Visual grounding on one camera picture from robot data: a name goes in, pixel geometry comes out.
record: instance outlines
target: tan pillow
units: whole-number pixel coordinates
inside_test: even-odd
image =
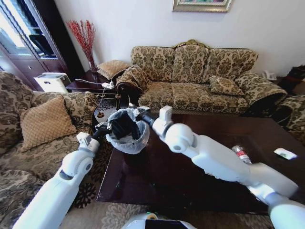
[[[130,65],[118,60],[113,60],[99,65],[98,73],[111,80],[115,75],[121,73],[125,69],[129,68]]]
[[[24,139],[22,152],[76,132],[62,95],[25,110],[20,116],[20,121]]]
[[[235,84],[233,80],[225,79],[219,76],[211,76],[211,92],[218,94],[244,95],[243,91]]]

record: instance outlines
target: framed picture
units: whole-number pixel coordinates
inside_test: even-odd
[[[228,12],[233,0],[173,0],[173,11]]]

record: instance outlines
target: white plastic bag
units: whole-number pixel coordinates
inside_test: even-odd
[[[122,115],[127,113],[128,116],[138,125],[141,136],[137,140],[133,140],[131,134],[121,139],[117,139],[114,134],[106,135],[107,141],[110,142],[114,148],[127,154],[138,154],[147,145],[149,139],[148,124],[144,121],[136,121],[134,111],[135,110],[132,108],[120,109],[108,118],[109,122],[111,120],[120,118]]]

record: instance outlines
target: dark wooden table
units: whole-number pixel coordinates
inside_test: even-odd
[[[91,71],[87,71],[85,75],[82,76],[80,79],[95,83],[109,82],[109,80],[107,80],[101,74],[92,73]],[[116,90],[116,88],[106,88],[104,90],[104,88],[100,84],[73,81],[71,84],[66,86],[66,89],[72,92],[92,92],[96,94],[98,98],[103,97],[103,99],[114,99],[116,102],[116,109],[118,110],[120,108],[120,96],[118,95],[118,91]]]
[[[243,146],[253,163],[265,163],[296,182],[300,188],[292,199],[305,204],[305,148],[272,119],[176,114],[173,120],[228,148]],[[280,158],[273,153],[280,147],[298,158]],[[236,213],[267,211],[246,187],[206,175],[186,156],[172,153],[152,130],[138,155],[113,150],[97,201]]]

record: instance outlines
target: carpet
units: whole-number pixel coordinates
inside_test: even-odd
[[[115,103],[102,100],[98,111],[104,113],[99,122],[105,122],[115,112]],[[79,193],[65,216],[60,229],[121,229],[133,215],[147,211],[158,212],[169,219],[183,220],[198,229],[272,229],[268,216],[210,212],[194,209],[159,209],[144,205],[96,202],[113,147],[105,139],[94,158],[91,171],[80,185]]]
[[[94,116],[99,123],[106,122],[109,116],[116,112],[115,99],[99,99]]]

